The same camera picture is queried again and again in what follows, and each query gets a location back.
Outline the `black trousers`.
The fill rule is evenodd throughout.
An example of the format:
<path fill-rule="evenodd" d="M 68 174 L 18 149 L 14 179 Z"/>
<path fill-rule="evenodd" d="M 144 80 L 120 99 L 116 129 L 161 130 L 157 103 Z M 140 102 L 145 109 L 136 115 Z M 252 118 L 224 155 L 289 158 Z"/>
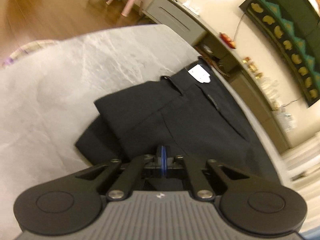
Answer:
<path fill-rule="evenodd" d="M 93 165 L 114 158 L 128 163 L 168 146 L 170 157 L 215 159 L 279 182 L 243 110 L 203 58 L 172 76 L 108 94 L 94 104 L 99 114 L 75 144 Z"/>

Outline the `long grey TV cabinet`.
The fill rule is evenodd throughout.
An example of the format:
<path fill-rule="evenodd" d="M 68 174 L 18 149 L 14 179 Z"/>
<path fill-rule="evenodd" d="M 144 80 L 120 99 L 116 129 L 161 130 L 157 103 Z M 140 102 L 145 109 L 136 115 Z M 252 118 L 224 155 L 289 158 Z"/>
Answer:
<path fill-rule="evenodd" d="M 220 71 L 261 123 L 280 154 L 291 148 L 276 119 L 279 112 L 276 103 L 268 98 L 241 57 L 213 28 L 174 0 L 152 0 L 143 13 L 153 22 L 171 28 Z"/>

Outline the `gold ornament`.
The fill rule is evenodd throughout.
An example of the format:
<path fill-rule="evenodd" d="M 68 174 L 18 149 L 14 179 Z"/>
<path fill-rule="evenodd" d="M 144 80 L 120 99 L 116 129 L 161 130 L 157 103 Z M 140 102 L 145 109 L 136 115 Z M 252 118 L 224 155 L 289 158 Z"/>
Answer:
<path fill-rule="evenodd" d="M 260 79 L 263 76 L 263 73 L 257 68 L 250 57 L 245 57 L 242 62 L 247 66 L 249 72 L 252 73 L 256 79 Z"/>

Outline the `clear glass cups set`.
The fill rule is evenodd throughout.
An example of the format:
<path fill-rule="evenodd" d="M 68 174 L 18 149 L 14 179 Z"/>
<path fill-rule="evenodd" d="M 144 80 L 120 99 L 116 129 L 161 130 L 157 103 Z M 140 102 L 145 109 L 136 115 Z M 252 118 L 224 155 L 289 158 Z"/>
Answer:
<path fill-rule="evenodd" d="M 260 87 L 269 100 L 276 100 L 279 98 L 278 85 L 279 82 L 277 80 L 272 80 L 270 77 L 263 76 L 260 79 Z"/>

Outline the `white storage box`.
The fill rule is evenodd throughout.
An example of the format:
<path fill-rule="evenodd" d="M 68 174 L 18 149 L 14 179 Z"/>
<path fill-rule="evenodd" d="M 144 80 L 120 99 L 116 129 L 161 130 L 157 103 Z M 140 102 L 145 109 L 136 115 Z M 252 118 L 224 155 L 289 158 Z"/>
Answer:
<path fill-rule="evenodd" d="M 297 127 L 294 116 L 285 110 L 279 109 L 274 111 L 273 114 L 284 132 L 290 132 Z"/>

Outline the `red fruit plate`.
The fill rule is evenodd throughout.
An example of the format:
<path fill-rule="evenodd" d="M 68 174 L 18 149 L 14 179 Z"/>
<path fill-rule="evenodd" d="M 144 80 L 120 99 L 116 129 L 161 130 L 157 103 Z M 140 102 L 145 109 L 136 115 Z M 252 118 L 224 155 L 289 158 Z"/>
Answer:
<path fill-rule="evenodd" d="M 219 34 L 221 40 L 231 49 L 236 49 L 236 43 L 233 41 L 227 34 L 220 33 Z"/>

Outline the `round patterned stool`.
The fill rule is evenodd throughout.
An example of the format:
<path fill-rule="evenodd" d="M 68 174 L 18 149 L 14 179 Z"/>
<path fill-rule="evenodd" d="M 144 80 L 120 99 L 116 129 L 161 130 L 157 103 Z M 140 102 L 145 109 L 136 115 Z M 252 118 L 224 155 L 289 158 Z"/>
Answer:
<path fill-rule="evenodd" d="M 16 49 L 14 52 L 12 52 L 2 63 L 3 67 L 10 66 L 19 59 L 28 56 L 29 54 L 32 54 L 38 50 L 47 48 L 49 46 L 53 46 L 58 44 L 59 40 L 37 40 L 33 42 L 29 42 L 18 49 Z"/>

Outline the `wall mounted television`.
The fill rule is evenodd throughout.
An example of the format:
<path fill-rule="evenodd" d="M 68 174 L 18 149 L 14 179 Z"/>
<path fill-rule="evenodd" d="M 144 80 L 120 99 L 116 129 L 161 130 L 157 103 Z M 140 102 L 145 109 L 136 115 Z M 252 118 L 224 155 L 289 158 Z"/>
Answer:
<path fill-rule="evenodd" d="M 245 0 L 240 9 L 291 69 L 308 106 L 319 101 L 319 15 L 309 0 Z"/>

